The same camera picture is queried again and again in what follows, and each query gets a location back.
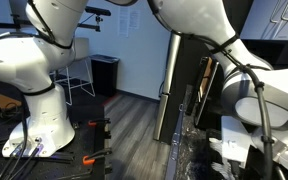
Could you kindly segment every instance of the trash can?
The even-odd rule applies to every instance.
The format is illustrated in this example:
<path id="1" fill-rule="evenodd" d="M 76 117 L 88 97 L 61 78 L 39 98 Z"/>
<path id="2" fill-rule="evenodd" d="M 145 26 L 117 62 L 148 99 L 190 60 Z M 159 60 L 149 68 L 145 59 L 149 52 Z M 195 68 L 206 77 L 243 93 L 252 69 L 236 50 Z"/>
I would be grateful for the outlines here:
<path id="1" fill-rule="evenodd" d="M 115 95 L 119 59 L 101 54 L 92 55 L 90 59 L 95 93 L 108 97 Z"/>

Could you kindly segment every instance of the gray floor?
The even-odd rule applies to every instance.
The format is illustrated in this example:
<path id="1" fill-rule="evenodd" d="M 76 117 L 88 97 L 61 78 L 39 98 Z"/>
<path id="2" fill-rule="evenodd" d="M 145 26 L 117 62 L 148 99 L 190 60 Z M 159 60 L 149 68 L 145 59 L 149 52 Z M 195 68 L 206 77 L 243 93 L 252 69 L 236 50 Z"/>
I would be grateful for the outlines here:
<path id="1" fill-rule="evenodd" d="M 108 179 L 165 178 L 170 146 L 153 140 L 158 104 L 118 95 L 105 106 L 111 119 L 113 154 L 108 157 L 113 173 Z"/>

